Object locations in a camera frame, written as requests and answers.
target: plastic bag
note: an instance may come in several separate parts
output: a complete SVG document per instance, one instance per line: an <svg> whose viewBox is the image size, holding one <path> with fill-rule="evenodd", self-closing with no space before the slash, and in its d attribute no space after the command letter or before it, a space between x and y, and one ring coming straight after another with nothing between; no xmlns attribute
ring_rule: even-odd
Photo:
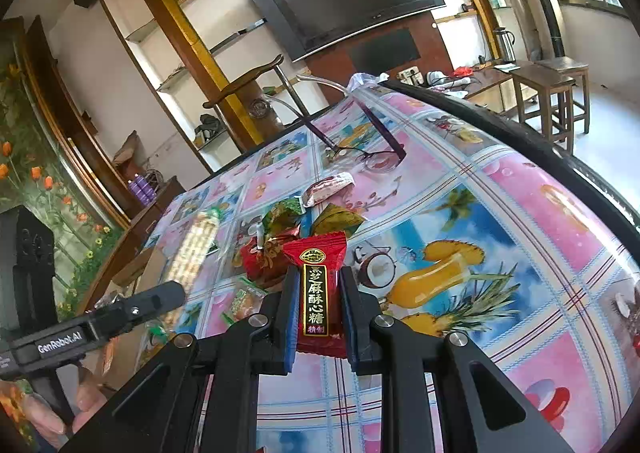
<svg viewBox="0 0 640 453"><path fill-rule="evenodd" d="M378 77L372 76L371 74L364 74L362 72L354 74L351 76L349 80L349 84L347 84L347 90L353 92L357 87L362 86L363 84L373 83L378 84L382 83L382 81L386 81L389 78L389 74L382 73Z"/></svg>

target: plastic wrapper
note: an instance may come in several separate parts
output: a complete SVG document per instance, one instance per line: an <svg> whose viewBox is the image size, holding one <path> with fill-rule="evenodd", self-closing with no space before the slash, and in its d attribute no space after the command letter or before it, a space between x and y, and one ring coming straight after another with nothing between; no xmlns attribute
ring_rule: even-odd
<svg viewBox="0 0 640 453"><path fill-rule="evenodd" d="M347 238L351 238L365 220L366 218L353 211L329 204L316 218L311 227L311 234L318 236L343 231Z"/></svg>
<svg viewBox="0 0 640 453"><path fill-rule="evenodd" d="M346 345L338 271L347 251L344 233L309 237L284 245L284 254L300 269L299 352L342 357Z"/></svg>
<svg viewBox="0 0 640 453"><path fill-rule="evenodd" d="M315 184L311 184L306 189L302 195L302 205L305 208L315 206L353 183L353 176L346 171L332 177L324 178Z"/></svg>
<svg viewBox="0 0 640 453"><path fill-rule="evenodd" d="M259 289L249 280L240 278L240 284L231 305L220 314L220 317L231 326L251 314L258 313L266 295L264 290Z"/></svg>
<svg viewBox="0 0 640 453"><path fill-rule="evenodd" d="M300 197L285 198L276 202L267 214L262 218L264 233L279 235L280 233L297 226L300 218L305 214L305 207Z"/></svg>
<svg viewBox="0 0 640 453"><path fill-rule="evenodd" d="M240 248L242 265L247 278L262 289L270 289L280 283L287 273L289 260L282 252L282 246L287 242L297 240L300 236L300 226L269 237L258 248L258 241L253 237L249 243Z"/></svg>

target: floor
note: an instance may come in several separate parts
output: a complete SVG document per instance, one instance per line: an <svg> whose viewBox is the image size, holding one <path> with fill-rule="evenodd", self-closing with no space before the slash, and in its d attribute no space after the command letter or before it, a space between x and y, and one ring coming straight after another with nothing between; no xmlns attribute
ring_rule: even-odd
<svg viewBox="0 0 640 453"><path fill-rule="evenodd" d="M581 88L574 87L574 97L582 102ZM529 119L527 124L540 131L540 117ZM592 84L591 126L588 134L582 133L583 129L584 123L578 121L574 155L640 210L640 100L635 104Z"/></svg>

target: candy bar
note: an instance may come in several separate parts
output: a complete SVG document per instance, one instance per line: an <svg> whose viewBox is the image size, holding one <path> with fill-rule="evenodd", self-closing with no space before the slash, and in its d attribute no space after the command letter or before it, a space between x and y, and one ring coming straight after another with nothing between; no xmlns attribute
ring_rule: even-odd
<svg viewBox="0 0 640 453"><path fill-rule="evenodd" d="M346 250L344 233L309 237L284 245L284 254L300 269L299 352L346 357L338 291L338 271Z"/></svg>

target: finger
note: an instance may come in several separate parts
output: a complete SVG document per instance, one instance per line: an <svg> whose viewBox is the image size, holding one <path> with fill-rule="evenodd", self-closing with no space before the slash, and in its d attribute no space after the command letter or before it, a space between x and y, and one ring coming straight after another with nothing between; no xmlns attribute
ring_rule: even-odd
<svg viewBox="0 0 640 453"><path fill-rule="evenodd" d="M62 419L33 394L25 395L22 400L22 410L27 419L37 427L50 430L56 435L62 435L65 432L65 423Z"/></svg>
<svg viewBox="0 0 640 453"><path fill-rule="evenodd" d="M88 411L95 404L104 404L107 401L106 397L100 393L95 379L87 377L82 384L78 386L78 394L76 395L76 404L80 411Z"/></svg>
<svg viewBox="0 0 640 453"><path fill-rule="evenodd" d="M40 433L42 438L49 444L51 444L55 449L62 448L62 446L66 443L65 435L58 435L57 433L53 433L50 429L44 428L37 424L33 424L33 427L37 430L38 433Z"/></svg>
<svg viewBox="0 0 640 453"><path fill-rule="evenodd" d="M91 419L91 417L93 417L106 402L107 402L106 397L102 396L102 398L101 399L98 398L96 403L92 407L87 409L87 411L83 411L82 413L79 413L78 415L76 415L74 424L72 426L73 432L77 433L78 430L82 428L82 426L84 426L87 423L87 421Z"/></svg>

